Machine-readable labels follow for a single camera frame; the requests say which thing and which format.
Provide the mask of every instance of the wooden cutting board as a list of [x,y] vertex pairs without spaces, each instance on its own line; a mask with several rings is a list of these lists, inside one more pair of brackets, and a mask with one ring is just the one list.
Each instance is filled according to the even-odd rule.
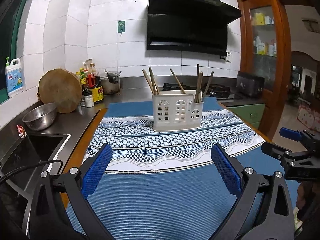
[[59,113],[71,113],[81,101],[82,87],[75,74],[56,68],[39,81],[39,97],[44,103],[56,103]]

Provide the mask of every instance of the black toaster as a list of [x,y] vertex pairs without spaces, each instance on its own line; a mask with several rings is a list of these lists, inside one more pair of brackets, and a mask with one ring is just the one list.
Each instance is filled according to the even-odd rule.
[[264,78],[249,73],[238,72],[237,89],[249,97],[260,97],[264,86]]

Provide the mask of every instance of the black sink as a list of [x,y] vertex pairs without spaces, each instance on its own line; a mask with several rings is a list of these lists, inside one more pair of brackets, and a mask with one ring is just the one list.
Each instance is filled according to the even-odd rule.
[[[0,171],[6,174],[21,166],[28,166],[49,159],[52,160],[67,136],[64,134],[28,133],[24,139],[17,141],[1,160]],[[23,171],[10,177],[10,181],[31,195],[43,168],[42,166]],[[0,199],[13,220],[18,226],[22,227],[28,200],[7,183],[0,186]]]

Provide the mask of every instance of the cable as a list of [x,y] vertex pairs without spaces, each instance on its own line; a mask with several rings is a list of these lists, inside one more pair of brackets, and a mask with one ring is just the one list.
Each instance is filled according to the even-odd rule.
[[4,183],[7,179],[9,179],[12,175],[15,175],[15,174],[20,173],[22,171],[33,169],[33,168],[36,168],[36,167],[39,167],[39,166],[43,166],[43,165],[46,165],[46,164],[49,164],[49,163],[60,163],[60,167],[59,167],[59,170],[58,170],[58,173],[57,173],[57,174],[59,174],[60,171],[61,171],[61,168],[63,166],[63,161],[62,160],[45,161],[45,162],[40,162],[40,163],[37,163],[37,164],[34,164],[34,165],[30,165],[30,166],[22,166],[20,168],[14,169],[13,171],[9,171],[7,174],[5,174],[3,177],[0,178],[0,185],[2,183]]

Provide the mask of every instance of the green cabinet drawer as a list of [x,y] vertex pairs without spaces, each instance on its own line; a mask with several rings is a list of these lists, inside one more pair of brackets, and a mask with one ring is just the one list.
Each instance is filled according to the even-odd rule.
[[235,106],[229,107],[230,111],[234,112],[241,119],[248,123],[257,123],[261,121],[265,104]]

